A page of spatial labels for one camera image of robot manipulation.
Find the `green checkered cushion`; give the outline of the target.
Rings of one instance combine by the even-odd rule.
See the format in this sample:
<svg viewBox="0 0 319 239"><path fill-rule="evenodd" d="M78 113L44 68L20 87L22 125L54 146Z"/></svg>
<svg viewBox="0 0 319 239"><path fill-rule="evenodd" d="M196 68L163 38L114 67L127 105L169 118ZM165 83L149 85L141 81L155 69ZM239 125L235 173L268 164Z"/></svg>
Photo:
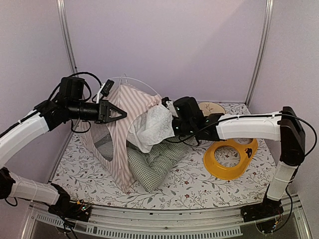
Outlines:
<svg viewBox="0 0 319 239"><path fill-rule="evenodd" d="M148 193L161 185L169 171L182 160L190 150L185 143L171 143L166 140L143 153L138 147L127 142L130 170Z"/></svg>

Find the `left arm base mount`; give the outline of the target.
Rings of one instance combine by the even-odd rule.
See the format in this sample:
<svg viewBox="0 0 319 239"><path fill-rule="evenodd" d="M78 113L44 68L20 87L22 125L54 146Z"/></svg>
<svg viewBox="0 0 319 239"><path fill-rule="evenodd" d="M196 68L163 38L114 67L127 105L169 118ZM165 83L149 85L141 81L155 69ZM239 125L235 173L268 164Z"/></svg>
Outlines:
<svg viewBox="0 0 319 239"><path fill-rule="evenodd" d="M84 200L71 201L70 195L59 185L51 184L58 194L58 200L54 205L48 206L48 212L62 218L88 222L91 215L91 204Z"/></svg>

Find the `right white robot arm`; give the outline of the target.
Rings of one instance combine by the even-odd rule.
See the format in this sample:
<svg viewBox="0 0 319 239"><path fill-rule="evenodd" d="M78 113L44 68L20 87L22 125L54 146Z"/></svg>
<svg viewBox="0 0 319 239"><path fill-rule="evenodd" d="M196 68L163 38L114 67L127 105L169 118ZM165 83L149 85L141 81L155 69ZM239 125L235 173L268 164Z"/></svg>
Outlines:
<svg viewBox="0 0 319 239"><path fill-rule="evenodd" d="M291 107L279 112L257 115L228 115L213 113L204 116L193 97L183 97L172 103L166 101L173 113L174 134L184 140L227 141L235 138L261 138L279 141L280 162L277 166L265 197L258 205L258 213L268 217L277 209L277 202L293 179L294 173L303 163L305 153L305 131Z"/></svg>

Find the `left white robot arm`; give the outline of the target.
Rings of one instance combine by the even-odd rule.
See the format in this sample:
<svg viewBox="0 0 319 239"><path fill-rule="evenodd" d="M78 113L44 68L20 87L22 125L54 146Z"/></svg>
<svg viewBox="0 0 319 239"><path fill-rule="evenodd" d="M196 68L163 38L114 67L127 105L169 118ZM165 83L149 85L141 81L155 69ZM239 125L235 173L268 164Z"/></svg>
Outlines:
<svg viewBox="0 0 319 239"><path fill-rule="evenodd" d="M63 123L83 120L88 123L106 124L124 119L127 113L106 100L114 81L100 83L96 101L83 97L90 88L78 73L63 77L49 98L33 108L0 135L0 198L21 198L54 205L63 216L74 212L69 194L55 184L43 184L25 179L10 172L6 163L30 142L53 131Z"/></svg>

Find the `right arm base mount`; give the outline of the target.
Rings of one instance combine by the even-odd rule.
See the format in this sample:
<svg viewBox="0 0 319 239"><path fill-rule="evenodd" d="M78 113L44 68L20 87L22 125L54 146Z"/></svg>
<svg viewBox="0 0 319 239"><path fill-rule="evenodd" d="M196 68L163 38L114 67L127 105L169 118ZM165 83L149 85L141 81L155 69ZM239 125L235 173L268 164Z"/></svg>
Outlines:
<svg viewBox="0 0 319 239"><path fill-rule="evenodd" d="M244 222L274 217L284 212L281 200L274 201L264 197L261 203L241 207L240 213Z"/></svg>

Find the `pink striped pet tent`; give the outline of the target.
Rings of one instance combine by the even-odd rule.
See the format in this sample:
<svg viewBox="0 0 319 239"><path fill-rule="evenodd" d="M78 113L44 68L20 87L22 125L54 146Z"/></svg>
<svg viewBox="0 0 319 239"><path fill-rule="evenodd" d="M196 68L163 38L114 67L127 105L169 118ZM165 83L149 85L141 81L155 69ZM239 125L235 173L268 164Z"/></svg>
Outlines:
<svg viewBox="0 0 319 239"><path fill-rule="evenodd" d="M142 157L164 152L160 148L162 141L174 136L173 115L162 105L160 95L149 95L128 83L112 89L108 100L127 116L107 124L92 124L82 135L83 144L106 167L122 191L139 180L151 192L167 174L170 160L147 166Z"/></svg>

